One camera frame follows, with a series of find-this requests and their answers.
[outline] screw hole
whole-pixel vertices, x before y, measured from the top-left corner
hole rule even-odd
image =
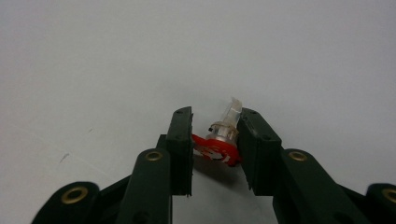
[[[393,203],[396,203],[396,189],[383,189],[382,195]]]
[[[65,204],[78,203],[79,201],[83,200],[87,195],[88,189],[83,186],[79,186],[65,192],[62,195],[61,200],[62,203]]]
[[[158,161],[163,157],[163,154],[158,151],[152,151],[146,154],[146,160],[148,161]]]
[[[306,161],[308,158],[305,156],[305,154],[298,152],[298,151],[292,151],[289,153],[289,156],[294,159],[295,161]]]

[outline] white surface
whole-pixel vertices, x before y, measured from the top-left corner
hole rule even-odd
[[[231,96],[338,183],[396,184],[395,24],[395,1],[2,1],[0,223],[125,177],[180,107],[205,135]],[[276,223],[240,168],[210,173],[174,223]]]

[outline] clear plastic cap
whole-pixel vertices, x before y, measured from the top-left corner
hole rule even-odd
[[[232,99],[233,101],[228,105],[221,121],[215,122],[210,126],[209,131],[211,133],[206,139],[217,139],[236,146],[236,139],[238,137],[236,124],[241,116],[242,103],[235,98]]]
[[[238,123],[238,120],[241,117],[241,112],[242,112],[242,103],[239,100],[232,97],[232,101],[228,105],[221,119],[224,123],[233,125],[233,127],[236,128],[236,124]]]

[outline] dark green plastic part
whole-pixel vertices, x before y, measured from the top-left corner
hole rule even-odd
[[[287,193],[279,190],[275,198],[290,196],[301,223],[370,223],[309,153],[299,149],[283,150],[278,165]]]
[[[175,111],[166,135],[166,150],[171,155],[172,194],[191,195],[192,178],[191,107]]]
[[[161,134],[158,138],[156,148],[163,148],[166,149],[166,134]]]
[[[170,156],[162,148],[137,157],[116,224],[172,223]]]
[[[301,218],[293,200],[284,195],[284,197],[274,197],[273,207],[276,213],[278,224],[300,224]]]
[[[100,191],[99,208],[102,214],[99,223],[112,224],[116,221],[130,177],[131,176],[128,175]]]
[[[366,199],[375,214],[376,223],[396,223],[396,186],[373,184],[367,189]]]
[[[276,158],[282,140],[258,112],[247,108],[242,109],[237,129],[238,150],[249,188],[257,196],[274,195]]]
[[[76,203],[63,203],[63,195],[74,188],[85,188],[88,194]],[[91,182],[75,182],[58,189],[40,209],[32,224],[83,224],[97,221],[95,213],[99,188]]]

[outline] red object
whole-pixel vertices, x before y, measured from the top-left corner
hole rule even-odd
[[[195,141],[195,149],[206,159],[222,161],[229,166],[235,166],[241,161],[238,149],[231,144],[217,139],[204,139],[195,134],[192,139]]]

